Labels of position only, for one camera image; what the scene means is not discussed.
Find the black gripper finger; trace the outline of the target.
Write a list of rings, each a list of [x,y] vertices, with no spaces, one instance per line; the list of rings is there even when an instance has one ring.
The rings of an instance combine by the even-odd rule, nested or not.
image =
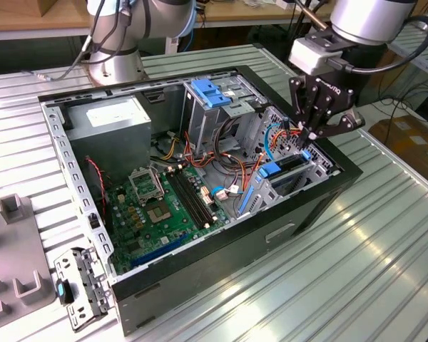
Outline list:
[[[299,143],[318,139],[329,118],[329,106],[333,102],[332,91],[317,76],[298,76],[289,80],[294,123],[301,133]]]
[[[329,118],[322,118],[310,132],[310,140],[329,138],[352,132],[365,125],[365,118],[354,110],[343,113],[338,123],[328,123]]]

